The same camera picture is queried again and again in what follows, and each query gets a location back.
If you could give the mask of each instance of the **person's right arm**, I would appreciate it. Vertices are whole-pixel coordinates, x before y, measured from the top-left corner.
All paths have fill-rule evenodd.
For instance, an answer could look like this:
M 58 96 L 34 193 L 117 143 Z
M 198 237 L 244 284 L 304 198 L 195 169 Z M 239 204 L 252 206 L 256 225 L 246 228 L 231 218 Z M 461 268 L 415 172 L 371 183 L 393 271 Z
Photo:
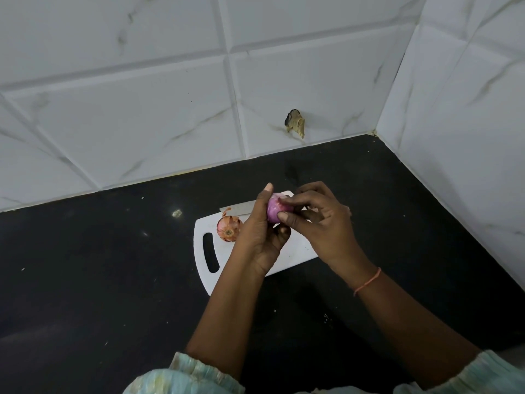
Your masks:
M 304 235 L 319 257 L 352 290 L 376 274 L 377 267 L 355 239 L 348 208 L 337 201 L 326 185 L 303 185 L 295 196 L 281 202 L 297 207 L 296 213 L 280 212 L 281 222 Z M 317 210 L 299 211 L 303 206 Z M 422 388 L 437 386 L 456 376 L 481 352 L 383 271 L 358 295 Z

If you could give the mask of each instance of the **bracelet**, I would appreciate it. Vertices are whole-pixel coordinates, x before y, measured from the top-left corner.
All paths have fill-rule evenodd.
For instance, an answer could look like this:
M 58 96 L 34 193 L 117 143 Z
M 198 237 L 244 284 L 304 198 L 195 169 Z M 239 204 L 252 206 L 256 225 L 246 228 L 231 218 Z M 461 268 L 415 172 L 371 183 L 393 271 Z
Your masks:
M 359 286 L 359 287 L 354 291 L 354 297 L 357 296 L 358 291 L 360 291 L 360 290 L 361 290 L 362 288 L 364 288 L 366 285 L 370 284 L 374 279 L 376 279 L 376 278 L 379 276 L 380 273 L 381 273 L 381 267 L 379 267 L 379 268 L 377 269 L 377 272 L 375 273 L 375 275 L 374 275 L 372 278 L 370 278 L 368 281 L 366 281 L 366 283 L 365 283 L 364 285 Z

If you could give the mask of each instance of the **unpeeled onion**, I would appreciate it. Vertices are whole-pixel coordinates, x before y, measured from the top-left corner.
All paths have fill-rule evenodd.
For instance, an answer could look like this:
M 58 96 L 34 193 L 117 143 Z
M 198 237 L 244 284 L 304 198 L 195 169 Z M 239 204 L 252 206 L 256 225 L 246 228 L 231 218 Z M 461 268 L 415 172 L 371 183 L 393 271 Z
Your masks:
M 217 233 L 220 238 L 227 242 L 235 242 L 243 222 L 234 215 L 224 216 L 217 223 Z
M 293 211 L 293 206 L 282 204 L 279 200 L 280 198 L 286 198 L 286 197 L 287 196 L 285 194 L 282 194 L 280 192 L 275 192 L 272 194 L 272 197 L 268 201 L 268 209 L 266 210 L 266 216 L 268 218 L 268 222 L 272 224 L 279 224 L 280 220 L 277 217 L 277 213 Z

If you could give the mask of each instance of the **light blue sleeve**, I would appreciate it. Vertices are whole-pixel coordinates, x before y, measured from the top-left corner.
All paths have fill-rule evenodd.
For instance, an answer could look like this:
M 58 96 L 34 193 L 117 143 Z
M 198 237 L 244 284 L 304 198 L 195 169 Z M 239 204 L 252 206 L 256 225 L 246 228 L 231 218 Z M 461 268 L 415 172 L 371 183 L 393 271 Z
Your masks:
M 175 354 L 169 369 L 155 369 L 137 377 L 124 394 L 244 394 L 244 387 L 230 375 L 203 364 L 186 354 Z M 365 393 L 356 387 L 315 390 L 326 394 Z M 484 351 L 461 373 L 428 391 L 401 384 L 393 394 L 496 394 L 524 393 L 525 372 L 515 368 L 493 351 Z

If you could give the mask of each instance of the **person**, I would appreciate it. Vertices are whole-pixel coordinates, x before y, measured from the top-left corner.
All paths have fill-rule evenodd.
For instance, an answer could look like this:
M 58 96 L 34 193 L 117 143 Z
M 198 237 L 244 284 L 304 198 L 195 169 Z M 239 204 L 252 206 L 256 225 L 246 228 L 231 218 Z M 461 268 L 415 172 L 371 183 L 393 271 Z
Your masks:
M 521 370 L 456 333 L 368 260 L 354 237 L 348 207 L 326 185 L 306 184 L 293 197 L 281 199 L 294 206 L 294 213 L 279 212 L 276 227 L 266 217 L 272 192 L 269 183 L 257 197 L 185 354 L 177 352 L 169 369 L 136 378 L 125 394 L 245 391 L 237 380 L 257 296 L 290 228 L 304 235 L 319 258 L 356 291 L 415 379 L 417 384 L 395 387 L 395 394 L 525 392 Z M 323 392 L 364 391 L 339 387 Z

